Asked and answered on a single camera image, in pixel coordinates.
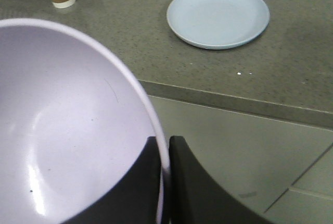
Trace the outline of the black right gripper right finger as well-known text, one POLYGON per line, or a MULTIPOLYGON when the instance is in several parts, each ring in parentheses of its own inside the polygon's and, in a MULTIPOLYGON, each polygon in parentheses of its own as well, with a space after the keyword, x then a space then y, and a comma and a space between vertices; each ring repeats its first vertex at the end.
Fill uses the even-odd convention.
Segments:
POLYGON ((171 223, 270 223, 218 185, 182 136, 170 138, 169 156, 171 223))

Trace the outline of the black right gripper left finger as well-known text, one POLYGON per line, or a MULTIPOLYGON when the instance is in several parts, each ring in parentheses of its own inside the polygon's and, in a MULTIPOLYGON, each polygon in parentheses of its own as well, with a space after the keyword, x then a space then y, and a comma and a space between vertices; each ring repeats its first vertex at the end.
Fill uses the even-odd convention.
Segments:
POLYGON ((123 178, 98 201, 65 223, 160 223, 161 183, 157 140, 151 136, 123 178))

